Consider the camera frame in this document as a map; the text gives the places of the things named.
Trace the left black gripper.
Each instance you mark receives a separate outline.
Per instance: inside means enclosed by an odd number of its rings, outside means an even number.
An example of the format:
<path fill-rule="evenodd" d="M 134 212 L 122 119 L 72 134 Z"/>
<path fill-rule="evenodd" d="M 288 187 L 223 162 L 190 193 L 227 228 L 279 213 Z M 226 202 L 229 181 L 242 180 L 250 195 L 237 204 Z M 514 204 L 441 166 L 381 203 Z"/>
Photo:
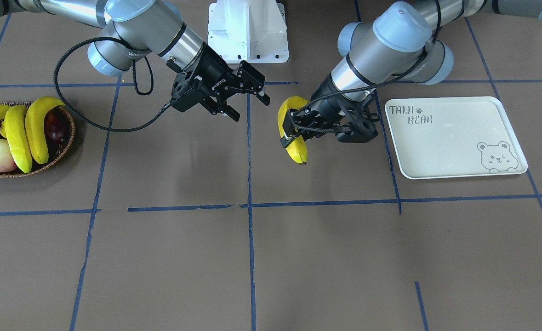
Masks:
<path fill-rule="evenodd" d="M 346 112 L 370 112 L 369 105 L 374 97 L 369 91 L 360 91 L 360 100 L 353 100 L 351 93 L 341 93 L 331 74 L 312 95 L 310 110 L 287 109 L 280 115 L 280 143 L 283 148 L 302 138 L 304 141 L 319 138 L 329 133 L 341 133 L 346 125 Z"/>

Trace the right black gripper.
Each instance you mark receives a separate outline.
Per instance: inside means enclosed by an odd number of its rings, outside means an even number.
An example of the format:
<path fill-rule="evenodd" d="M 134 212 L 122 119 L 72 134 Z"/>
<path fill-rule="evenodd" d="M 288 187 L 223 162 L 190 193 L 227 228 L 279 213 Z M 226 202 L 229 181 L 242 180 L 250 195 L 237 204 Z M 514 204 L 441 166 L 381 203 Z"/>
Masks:
<path fill-rule="evenodd" d="M 240 120 L 240 114 L 227 105 L 228 96 L 216 91 L 218 83 L 228 82 L 227 76 L 232 73 L 224 59 L 220 57 L 208 44 L 202 44 L 200 51 L 193 62 L 182 69 L 174 59 L 166 61 L 166 65 L 175 71 L 177 75 L 189 78 L 199 78 L 203 81 L 208 97 L 200 101 L 206 111 L 212 115 L 222 114 L 235 122 Z M 264 91 L 265 77 L 247 61 L 240 61 L 239 66 L 233 71 L 238 79 L 237 92 L 255 96 L 263 105 L 269 106 L 270 97 Z"/>

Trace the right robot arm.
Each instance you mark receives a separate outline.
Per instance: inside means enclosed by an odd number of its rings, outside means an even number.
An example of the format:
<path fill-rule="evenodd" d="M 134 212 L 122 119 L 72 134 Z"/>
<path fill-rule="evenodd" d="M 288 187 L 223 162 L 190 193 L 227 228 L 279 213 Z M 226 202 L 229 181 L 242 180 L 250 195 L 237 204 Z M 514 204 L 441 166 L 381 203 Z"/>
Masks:
<path fill-rule="evenodd" d="M 244 60 L 230 68 L 170 2 L 0 0 L 0 17 L 17 12 L 48 13 L 100 28 L 87 55 L 94 69 L 106 76 L 117 77 L 137 60 L 156 54 L 177 74 L 169 103 L 177 111 L 199 104 L 210 114 L 238 121 L 239 113 L 227 103 L 232 96 L 252 94 L 269 105 L 264 75 Z"/>

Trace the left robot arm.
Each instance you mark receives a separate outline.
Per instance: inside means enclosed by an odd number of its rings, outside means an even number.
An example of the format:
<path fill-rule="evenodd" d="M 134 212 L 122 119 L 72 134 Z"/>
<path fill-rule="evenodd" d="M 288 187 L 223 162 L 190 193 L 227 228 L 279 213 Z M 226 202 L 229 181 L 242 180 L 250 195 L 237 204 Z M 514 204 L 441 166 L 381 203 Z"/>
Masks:
<path fill-rule="evenodd" d="M 478 12 L 542 20 L 542 0 L 397 1 L 372 24 L 351 23 L 338 40 L 342 60 L 302 106 L 278 115 L 283 148 L 334 133 L 343 143 L 378 135 L 368 110 L 376 88 L 397 81 L 433 85 L 452 70 L 454 58 L 438 35 L 442 26 Z"/>

